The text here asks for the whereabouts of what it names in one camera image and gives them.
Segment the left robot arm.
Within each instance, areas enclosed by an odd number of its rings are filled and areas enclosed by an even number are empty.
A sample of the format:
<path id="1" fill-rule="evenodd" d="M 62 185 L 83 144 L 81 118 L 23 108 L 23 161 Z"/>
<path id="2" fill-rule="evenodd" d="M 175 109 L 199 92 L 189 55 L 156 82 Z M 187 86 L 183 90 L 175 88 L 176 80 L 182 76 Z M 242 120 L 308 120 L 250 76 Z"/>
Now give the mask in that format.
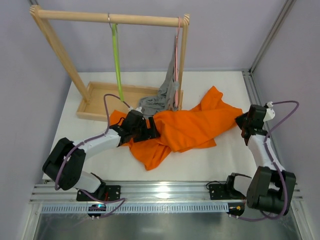
<path id="1" fill-rule="evenodd" d="M 106 183 L 94 173 L 83 171 L 86 160 L 120 147 L 130 141 L 144 142 L 160 137 L 154 118 L 145 118 L 137 109 L 129 111 L 122 122 L 108 125 L 106 131 L 81 141 L 61 138 L 47 157 L 42 171 L 55 183 L 55 189 L 75 188 L 81 194 L 79 201 L 105 203 L 111 194 Z"/>

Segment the orange trousers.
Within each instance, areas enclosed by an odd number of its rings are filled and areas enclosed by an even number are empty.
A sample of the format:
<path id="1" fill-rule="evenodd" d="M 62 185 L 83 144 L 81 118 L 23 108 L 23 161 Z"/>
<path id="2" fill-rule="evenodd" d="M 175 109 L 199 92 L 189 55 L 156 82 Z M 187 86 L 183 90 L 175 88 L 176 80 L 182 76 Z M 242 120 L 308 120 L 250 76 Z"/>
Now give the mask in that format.
<path id="1" fill-rule="evenodd" d="M 215 138 L 236 126 L 242 109 L 222 100 L 223 93 L 212 86 L 190 110 L 162 111 L 153 117 L 158 138 L 126 143 L 134 158 L 147 171 L 157 168 L 171 153 L 215 147 Z"/>

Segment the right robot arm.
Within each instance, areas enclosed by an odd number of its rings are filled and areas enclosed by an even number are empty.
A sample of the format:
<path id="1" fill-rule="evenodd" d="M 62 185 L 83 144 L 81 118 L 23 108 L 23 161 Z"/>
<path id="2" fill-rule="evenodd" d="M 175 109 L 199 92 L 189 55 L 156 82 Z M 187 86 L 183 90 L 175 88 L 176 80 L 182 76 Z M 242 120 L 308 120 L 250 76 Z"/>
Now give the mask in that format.
<path id="1" fill-rule="evenodd" d="M 270 220 L 288 213 L 296 184 L 295 174 L 285 170 L 272 149 L 271 131 L 263 129 L 265 122 L 275 117 L 275 105 L 272 101 L 264 106 L 252 104 L 248 112 L 235 118 L 257 169 L 246 194 L 234 187 L 239 173 L 229 175 L 224 187 L 230 198 L 244 200 L 249 208 L 260 211 L 263 219 Z"/>

